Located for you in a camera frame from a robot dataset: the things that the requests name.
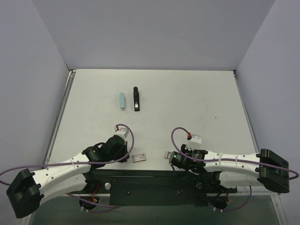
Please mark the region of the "staple box tray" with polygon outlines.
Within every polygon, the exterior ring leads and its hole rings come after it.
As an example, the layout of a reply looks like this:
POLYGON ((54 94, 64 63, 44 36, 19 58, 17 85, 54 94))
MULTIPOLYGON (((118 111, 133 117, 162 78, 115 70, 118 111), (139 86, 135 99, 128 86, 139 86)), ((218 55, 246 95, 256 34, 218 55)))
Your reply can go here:
POLYGON ((166 151, 164 154, 164 159, 170 159, 172 152, 166 151))

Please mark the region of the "red white staple box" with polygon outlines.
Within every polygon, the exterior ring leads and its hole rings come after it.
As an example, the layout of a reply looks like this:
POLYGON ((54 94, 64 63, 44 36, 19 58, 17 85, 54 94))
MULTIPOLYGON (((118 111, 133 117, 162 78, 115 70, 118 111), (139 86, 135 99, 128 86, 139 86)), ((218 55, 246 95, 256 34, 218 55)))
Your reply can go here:
POLYGON ((132 156, 132 159, 133 159, 133 163, 146 161, 146 154, 145 153, 135 154, 132 156))

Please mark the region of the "light blue white stapler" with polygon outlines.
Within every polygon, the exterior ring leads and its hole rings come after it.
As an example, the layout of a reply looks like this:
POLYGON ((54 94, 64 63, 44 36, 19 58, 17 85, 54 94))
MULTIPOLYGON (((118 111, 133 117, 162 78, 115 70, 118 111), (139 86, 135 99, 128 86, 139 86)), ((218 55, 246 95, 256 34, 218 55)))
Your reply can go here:
POLYGON ((119 93, 119 106, 122 111, 126 108, 125 94, 123 92, 119 93))

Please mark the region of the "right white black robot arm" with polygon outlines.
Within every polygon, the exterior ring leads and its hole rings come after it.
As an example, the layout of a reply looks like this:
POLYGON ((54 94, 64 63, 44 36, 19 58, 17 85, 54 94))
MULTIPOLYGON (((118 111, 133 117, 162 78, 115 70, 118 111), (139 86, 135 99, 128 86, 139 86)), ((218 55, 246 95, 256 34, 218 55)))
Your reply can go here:
POLYGON ((248 155, 231 155, 181 146, 174 151, 169 163, 179 169, 212 178, 210 188, 219 192, 224 188, 257 186, 275 193, 289 193, 289 163, 269 149, 248 155))

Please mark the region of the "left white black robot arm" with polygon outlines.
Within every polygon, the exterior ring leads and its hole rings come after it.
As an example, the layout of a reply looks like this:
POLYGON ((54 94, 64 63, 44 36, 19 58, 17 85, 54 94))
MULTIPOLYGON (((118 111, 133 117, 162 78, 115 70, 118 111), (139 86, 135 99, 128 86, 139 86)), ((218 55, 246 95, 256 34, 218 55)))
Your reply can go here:
POLYGON ((6 191, 15 216, 30 215, 52 197, 79 190, 93 192, 96 180, 84 175, 106 164, 126 162, 131 151, 126 139, 114 135, 105 143, 89 146, 65 162, 48 164, 33 172, 27 168, 20 171, 6 191))

